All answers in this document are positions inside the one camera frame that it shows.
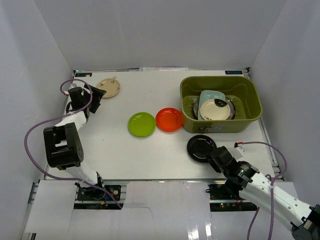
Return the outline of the beige plate with small marks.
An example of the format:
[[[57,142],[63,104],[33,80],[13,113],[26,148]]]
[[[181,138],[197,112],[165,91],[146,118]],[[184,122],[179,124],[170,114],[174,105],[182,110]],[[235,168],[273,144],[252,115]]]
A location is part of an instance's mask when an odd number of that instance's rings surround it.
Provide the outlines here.
[[[112,98],[121,90],[120,82],[116,78],[103,79],[96,85],[96,87],[100,90],[106,91],[102,96],[103,99]]]

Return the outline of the glossy black plate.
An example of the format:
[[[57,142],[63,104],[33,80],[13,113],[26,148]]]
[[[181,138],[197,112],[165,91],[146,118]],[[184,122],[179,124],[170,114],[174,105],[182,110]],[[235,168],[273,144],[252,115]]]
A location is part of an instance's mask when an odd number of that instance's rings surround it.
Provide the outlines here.
[[[216,142],[209,136],[198,134],[191,137],[187,143],[187,153],[196,162],[206,164],[210,153],[217,148]]]

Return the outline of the cream plate with black spot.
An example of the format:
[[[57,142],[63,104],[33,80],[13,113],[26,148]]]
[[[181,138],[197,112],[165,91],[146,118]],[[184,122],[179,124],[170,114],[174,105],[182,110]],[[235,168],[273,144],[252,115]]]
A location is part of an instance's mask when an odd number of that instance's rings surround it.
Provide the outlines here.
[[[215,98],[205,101],[200,107],[200,116],[207,121],[226,120],[231,113],[231,108],[226,101]]]

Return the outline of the lime green plate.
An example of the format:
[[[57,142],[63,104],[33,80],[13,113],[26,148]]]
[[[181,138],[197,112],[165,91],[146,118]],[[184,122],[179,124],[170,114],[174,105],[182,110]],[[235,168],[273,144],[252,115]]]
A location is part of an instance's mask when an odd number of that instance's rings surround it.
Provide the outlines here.
[[[147,137],[156,129],[156,120],[148,112],[133,114],[127,124],[129,132],[136,137]]]

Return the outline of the grey reindeer pattern plate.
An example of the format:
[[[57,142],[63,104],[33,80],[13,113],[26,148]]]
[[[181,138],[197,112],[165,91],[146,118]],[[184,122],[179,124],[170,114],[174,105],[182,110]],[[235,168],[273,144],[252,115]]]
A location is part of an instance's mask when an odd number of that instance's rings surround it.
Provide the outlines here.
[[[228,98],[225,100],[225,102],[227,102],[227,104],[229,105],[230,110],[231,110],[231,113],[226,120],[232,120],[235,118],[236,108],[235,108],[234,104],[232,103],[232,101],[229,100]],[[197,119],[198,119],[198,106],[199,106],[199,97],[196,99],[196,101],[193,104],[193,113],[197,117]]]

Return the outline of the light blue rectangular dish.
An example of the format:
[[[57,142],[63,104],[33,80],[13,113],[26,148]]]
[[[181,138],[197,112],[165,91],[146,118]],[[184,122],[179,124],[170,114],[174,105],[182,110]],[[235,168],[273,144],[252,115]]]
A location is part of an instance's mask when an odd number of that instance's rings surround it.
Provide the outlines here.
[[[200,121],[203,120],[201,113],[200,113],[200,109],[201,109],[201,106],[203,105],[203,103],[206,102],[207,100],[210,100],[210,99],[219,99],[219,100],[226,101],[226,96],[224,93],[222,93],[220,91],[203,90],[199,96],[198,113],[197,113],[198,120],[200,120]]]

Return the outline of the orange plate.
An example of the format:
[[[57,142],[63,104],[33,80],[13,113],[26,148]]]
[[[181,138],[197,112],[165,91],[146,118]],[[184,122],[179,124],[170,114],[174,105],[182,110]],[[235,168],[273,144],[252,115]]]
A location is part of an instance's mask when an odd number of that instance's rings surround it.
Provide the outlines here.
[[[183,125],[182,113],[173,107],[161,109],[155,117],[157,127],[164,132],[175,132]]]

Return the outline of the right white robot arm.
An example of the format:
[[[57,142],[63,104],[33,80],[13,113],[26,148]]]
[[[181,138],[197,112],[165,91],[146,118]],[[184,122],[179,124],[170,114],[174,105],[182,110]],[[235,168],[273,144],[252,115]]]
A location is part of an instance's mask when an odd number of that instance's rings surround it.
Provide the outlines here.
[[[209,155],[208,163],[226,177],[226,195],[239,197],[270,213],[272,220],[285,226],[295,240],[320,238],[320,206],[311,206],[272,183],[256,167],[237,161],[226,147],[218,147]]]

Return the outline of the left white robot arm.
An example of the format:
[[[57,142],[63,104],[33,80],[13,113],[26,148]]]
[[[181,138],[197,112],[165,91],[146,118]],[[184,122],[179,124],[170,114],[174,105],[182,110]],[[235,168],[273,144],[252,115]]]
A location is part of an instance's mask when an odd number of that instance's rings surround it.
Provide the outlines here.
[[[78,130],[88,122],[90,114],[98,110],[106,91],[91,85],[80,87],[74,84],[63,93],[70,97],[66,108],[68,116],[43,130],[47,163],[51,168],[79,179],[80,186],[88,188],[90,196],[99,200],[105,196],[106,187],[99,173],[84,161],[84,149]]]

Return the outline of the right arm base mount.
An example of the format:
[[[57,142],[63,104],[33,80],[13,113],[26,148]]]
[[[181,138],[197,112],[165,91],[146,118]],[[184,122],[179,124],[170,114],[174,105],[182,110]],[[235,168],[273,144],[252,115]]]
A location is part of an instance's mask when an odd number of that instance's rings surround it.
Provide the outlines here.
[[[209,184],[205,190],[209,194],[211,212],[254,212],[257,206],[243,200],[238,194],[230,194],[224,184]]]

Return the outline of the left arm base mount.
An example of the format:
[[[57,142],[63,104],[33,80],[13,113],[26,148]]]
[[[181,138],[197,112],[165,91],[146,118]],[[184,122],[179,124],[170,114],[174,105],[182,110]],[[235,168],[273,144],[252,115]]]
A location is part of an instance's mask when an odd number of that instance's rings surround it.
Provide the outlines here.
[[[104,186],[105,190],[108,191],[112,197],[119,201],[121,199],[121,191],[122,186],[117,184],[106,184]],[[98,190],[96,188],[91,189],[89,187],[89,190],[86,191],[84,188],[78,188],[76,193],[77,201],[113,201],[112,198],[105,193],[104,191]]]

